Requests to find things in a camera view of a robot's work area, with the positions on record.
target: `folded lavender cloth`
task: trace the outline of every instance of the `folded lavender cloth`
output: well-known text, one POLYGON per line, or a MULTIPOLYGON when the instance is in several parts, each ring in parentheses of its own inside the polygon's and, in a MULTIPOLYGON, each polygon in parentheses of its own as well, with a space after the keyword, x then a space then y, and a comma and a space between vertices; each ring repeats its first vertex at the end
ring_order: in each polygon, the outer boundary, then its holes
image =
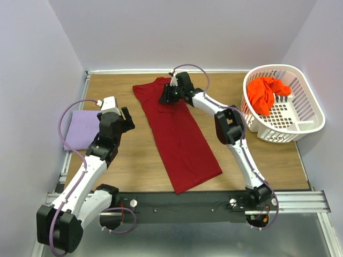
POLYGON ((71 123, 65 141, 75 150, 86 150, 99 132, 99 111, 75 110, 72 112, 71 123))

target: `white laundry basket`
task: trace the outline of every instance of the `white laundry basket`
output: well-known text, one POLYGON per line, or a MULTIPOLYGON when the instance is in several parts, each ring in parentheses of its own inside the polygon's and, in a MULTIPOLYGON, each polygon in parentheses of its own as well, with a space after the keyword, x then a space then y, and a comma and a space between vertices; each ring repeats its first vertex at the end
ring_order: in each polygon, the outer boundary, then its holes
POLYGON ((264 65, 251 70, 244 78, 241 110, 250 131, 268 142, 297 141, 309 133, 319 131, 325 124, 321 110, 304 74, 290 65, 264 65), (269 116, 258 115, 248 96, 248 84, 258 77, 281 79, 292 89, 289 96, 275 96, 269 116))

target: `wooden tabletop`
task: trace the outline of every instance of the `wooden tabletop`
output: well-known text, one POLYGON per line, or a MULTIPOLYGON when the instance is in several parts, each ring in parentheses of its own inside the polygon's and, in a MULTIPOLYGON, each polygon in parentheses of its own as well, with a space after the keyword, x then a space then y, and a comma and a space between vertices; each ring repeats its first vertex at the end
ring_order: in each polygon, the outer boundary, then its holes
MULTIPOLYGON (((119 108, 128 107, 136 125, 134 130, 122 135, 118 155, 93 189, 104 183, 127 192, 173 191, 145 114, 132 92, 133 85, 146 84, 157 77, 166 77, 166 74, 91 76, 86 98, 115 96, 119 108)), ((240 106, 244 77, 244 73, 210 74, 209 96, 224 104, 240 106)), ((195 87, 206 87, 203 74, 191 74, 191 79, 195 87)), ((244 179, 233 155, 217 139, 213 117, 200 109, 189 108, 223 170, 223 174, 192 190, 244 189, 244 179)), ((85 103, 84 110, 98 109, 93 103, 85 103)), ((278 190, 309 188, 294 142, 269 143, 258 139, 257 134, 250 131, 247 131, 247 141, 260 172, 272 187, 278 190)), ((80 165, 81 159, 73 153, 66 185, 80 165)))

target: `orange cloth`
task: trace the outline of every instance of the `orange cloth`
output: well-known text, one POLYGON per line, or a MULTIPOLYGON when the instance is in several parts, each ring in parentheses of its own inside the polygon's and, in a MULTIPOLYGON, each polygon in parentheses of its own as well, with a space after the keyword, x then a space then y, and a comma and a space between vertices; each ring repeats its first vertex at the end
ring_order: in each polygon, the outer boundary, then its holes
POLYGON ((247 86, 248 99, 254 111, 260 115, 270 115, 274 105, 274 95, 287 96, 291 94, 290 87, 285 86, 281 79, 259 77, 247 86))

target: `wall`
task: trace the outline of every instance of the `wall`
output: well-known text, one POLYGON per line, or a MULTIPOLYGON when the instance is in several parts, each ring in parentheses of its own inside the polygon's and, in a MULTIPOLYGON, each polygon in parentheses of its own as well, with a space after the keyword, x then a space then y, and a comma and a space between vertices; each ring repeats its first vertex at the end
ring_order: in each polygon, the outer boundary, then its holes
POLYGON ((0 256, 26 257, 61 168, 58 118, 84 69, 48 1, 2 0, 0 20, 0 256))
POLYGON ((87 70, 280 63, 312 0, 50 0, 87 70))
POLYGON ((307 76, 326 116, 322 131, 298 142, 309 181, 325 190, 343 245, 343 2, 318 0, 283 62, 307 76))

